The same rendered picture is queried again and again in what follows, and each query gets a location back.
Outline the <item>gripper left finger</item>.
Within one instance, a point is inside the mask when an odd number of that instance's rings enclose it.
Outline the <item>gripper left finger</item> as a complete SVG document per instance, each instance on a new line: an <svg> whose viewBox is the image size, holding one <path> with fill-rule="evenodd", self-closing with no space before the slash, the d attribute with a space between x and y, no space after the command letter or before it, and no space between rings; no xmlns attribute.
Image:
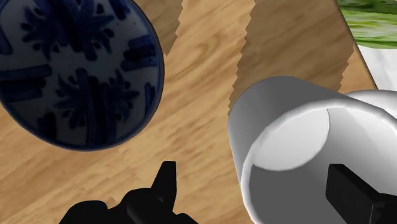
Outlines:
<svg viewBox="0 0 397 224"><path fill-rule="evenodd" d="M176 162L162 162L149 188L131 190L115 207L100 200L71 206L59 224L198 224L173 212L177 194Z"/></svg>

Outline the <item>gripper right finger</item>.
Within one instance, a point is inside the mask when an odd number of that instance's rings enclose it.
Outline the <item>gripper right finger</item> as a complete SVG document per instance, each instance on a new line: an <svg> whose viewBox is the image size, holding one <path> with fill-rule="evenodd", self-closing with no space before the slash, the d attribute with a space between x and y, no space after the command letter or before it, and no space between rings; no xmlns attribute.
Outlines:
<svg viewBox="0 0 397 224"><path fill-rule="evenodd" d="M380 193L343 164L330 164L326 199L347 224L397 224L397 195Z"/></svg>

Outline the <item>blue and white patterned bowl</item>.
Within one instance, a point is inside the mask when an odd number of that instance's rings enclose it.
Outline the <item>blue and white patterned bowl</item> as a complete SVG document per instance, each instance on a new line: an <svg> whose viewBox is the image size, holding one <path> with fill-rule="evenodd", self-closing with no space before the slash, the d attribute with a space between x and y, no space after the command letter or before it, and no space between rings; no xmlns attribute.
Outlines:
<svg viewBox="0 0 397 224"><path fill-rule="evenodd" d="M0 0L0 104L47 143L95 151L153 118L164 56L134 0Z"/></svg>

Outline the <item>white mug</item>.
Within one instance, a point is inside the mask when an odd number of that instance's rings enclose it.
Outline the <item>white mug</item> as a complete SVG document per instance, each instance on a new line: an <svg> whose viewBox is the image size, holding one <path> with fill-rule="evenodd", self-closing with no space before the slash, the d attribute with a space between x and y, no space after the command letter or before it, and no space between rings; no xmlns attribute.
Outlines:
<svg viewBox="0 0 397 224"><path fill-rule="evenodd" d="M254 224L347 224L326 199L330 164L397 195L397 91L267 78L235 101L228 136Z"/></svg>

